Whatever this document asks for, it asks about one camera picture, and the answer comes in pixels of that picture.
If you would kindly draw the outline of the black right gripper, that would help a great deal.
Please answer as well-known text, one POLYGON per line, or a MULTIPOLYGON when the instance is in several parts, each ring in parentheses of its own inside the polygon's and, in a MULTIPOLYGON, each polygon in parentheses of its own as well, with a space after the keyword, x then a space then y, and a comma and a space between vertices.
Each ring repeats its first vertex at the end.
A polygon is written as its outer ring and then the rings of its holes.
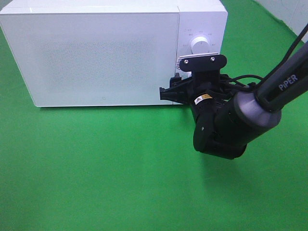
POLYGON ((189 105, 192 115, 215 114, 231 98, 227 86, 228 75, 196 74, 183 79, 176 73, 169 81, 169 88, 160 87, 160 100, 189 105))

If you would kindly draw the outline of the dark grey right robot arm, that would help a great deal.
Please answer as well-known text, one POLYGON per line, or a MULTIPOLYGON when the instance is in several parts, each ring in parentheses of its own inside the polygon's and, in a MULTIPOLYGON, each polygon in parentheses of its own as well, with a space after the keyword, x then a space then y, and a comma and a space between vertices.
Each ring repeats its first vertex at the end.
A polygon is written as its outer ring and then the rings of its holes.
POLYGON ((220 71, 227 59, 219 53, 181 56, 175 74, 160 98, 189 105, 195 121, 195 150, 234 159, 247 144, 277 126, 282 108, 308 89, 308 47, 290 48, 279 65, 259 83, 244 85, 220 71))

